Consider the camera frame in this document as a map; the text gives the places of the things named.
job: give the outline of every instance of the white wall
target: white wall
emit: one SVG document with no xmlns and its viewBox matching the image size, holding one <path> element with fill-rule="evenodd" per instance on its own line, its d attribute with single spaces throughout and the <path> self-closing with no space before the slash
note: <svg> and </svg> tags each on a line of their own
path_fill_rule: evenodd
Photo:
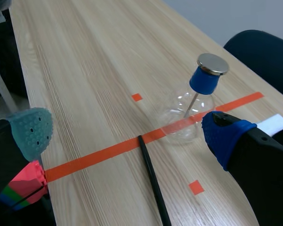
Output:
<svg viewBox="0 0 283 226">
<path fill-rule="evenodd" d="M 283 0 L 163 0 L 221 46 L 255 29 L 283 39 Z"/>
</svg>

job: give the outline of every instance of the orange tape square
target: orange tape square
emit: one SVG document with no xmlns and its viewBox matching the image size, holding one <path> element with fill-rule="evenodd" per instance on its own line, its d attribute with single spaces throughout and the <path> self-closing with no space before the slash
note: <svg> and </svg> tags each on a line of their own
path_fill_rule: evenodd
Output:
<svg viewBox="0 0 283 226">
<path fill-rule="evenodd" d="M 204 192 L 204 189 L 202 188 L 202 186 L 201 186 L 201 184 L 200 184 L 200 182 L 198 180 L 195 180 L 194 182 L 192 182 L 188 186 L 192 190 L 194 195 L 197 195 L 197 194 L 199 194 L 201 192 Z"/>
<path fill-rule="evenodd" d="M 139 100 L 142 100 L 142 97 L 139 93 L 136 93 L 134 95 L 132 95 L 133 100 L 135 100 L 136 102 Z"/>
</svg>

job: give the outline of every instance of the wood grain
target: wood grain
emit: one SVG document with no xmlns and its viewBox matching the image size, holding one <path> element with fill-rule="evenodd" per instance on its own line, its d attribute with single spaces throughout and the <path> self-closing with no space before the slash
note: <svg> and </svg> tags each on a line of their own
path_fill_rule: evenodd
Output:
<svg viewBox="0 0 283 226">
<path fill-rule="evenodd" d="M 252 122 L 283 116 L 283 95 L 160 0 L 18 0 L 11 15 L 30 105 L 54 118 L 45 169 L 156 129 L 157 106 L 204 52 L 230 66 L 217 105 L 260 91 L 263 99 L 230 113 Z M 173 225 L 258 225 L 203 139 L 164 137 L 147 148 Z M 142 161 L 134 149 L 49 183 L 57 224 L 159 225 Z M 205 192 L 192 194 L 194 180 Z"/>
</svg>

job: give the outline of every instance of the blue rubber gripper pad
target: blue rubber gripper pad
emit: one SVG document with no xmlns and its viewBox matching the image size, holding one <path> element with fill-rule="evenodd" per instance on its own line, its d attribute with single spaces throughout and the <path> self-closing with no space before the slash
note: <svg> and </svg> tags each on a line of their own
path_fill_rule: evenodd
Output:
<svg viewBox="0 0 283 226">
<path fill-rule="evenodd" d="M 245 132 L 257 125 L 247 120 L 240 120 L 228 126 L 219 126 L 213 120 L 213 113 L 219 112 L 210 112 L 202 120 L 205 141 L 223 169 L 228 171 L 227 164 L 237 141 Z"/>
<path fill-rule="evenodd" d="M 53 123 L 50 112 L 45 108 L 31 108 L 6 120 L 24 158 L 29 162 L 36 160 L 51 140 Z"/>
</svg>

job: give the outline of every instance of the black pen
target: black pen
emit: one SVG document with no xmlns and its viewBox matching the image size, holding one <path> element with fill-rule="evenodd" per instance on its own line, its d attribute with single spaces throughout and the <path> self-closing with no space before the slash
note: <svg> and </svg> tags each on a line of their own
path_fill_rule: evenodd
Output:
<svg viewBox="0 0 283 226">
<path fill-rule="evenodd" d="M 149 153 L 147 152 L 147 148 L 146 148 L 146 144 L 143 141 L 142 136 L 138 136 L 138 141 L 139 141 L 139 145 L 140 145 L 140 149 L 142 151 L 142 156 L 143 159 L 145 160 L 145 164 L 146 164 L 146 170 L 147 173 L 149 175 L 150 181 L 151 181 L 151 185 L 152 185 L 152 189 L 154 192 L 154 196 L 156 199 L 156 203 L 157 203 L 157 207 L 160 213 L 160 217 L 161 217 L 161 221 L 162 221 L 162 225 L 163 226 L 171 226 L 171 222 L 170 222 L 170 218 L 169 218 L 169 214 L 168 211 L 166 209 L 164 200 L 163 200 L 163 196 L 161 194 L 160 188 L 159 188 L 159 184 L 155 175 L 155 171 L 151 162 L 151 158 L 149 156 Z"/>
</svg>

